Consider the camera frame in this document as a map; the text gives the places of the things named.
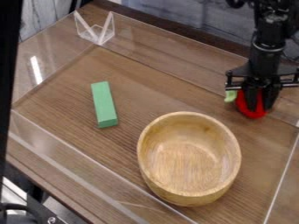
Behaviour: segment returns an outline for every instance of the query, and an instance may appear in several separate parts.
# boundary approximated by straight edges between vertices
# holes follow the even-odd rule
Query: wooden table
[[[80,13],[91,25],[108,14],[95,3]],[[7,160],[91,223],[294,223],[299,89],[284,90],[268,116],[250,120],[223,102],[224,72],[244,58],[119,14],[115,20],[103,47],[76,35],[72,15],[21,43]],[[90,84],[99,81],[110,82],[116,104],[110,129],[96,127]],[[195,208],[156,199],[136,162],[143,128],[182,110],[218,118],[243,155],[228,193]]]

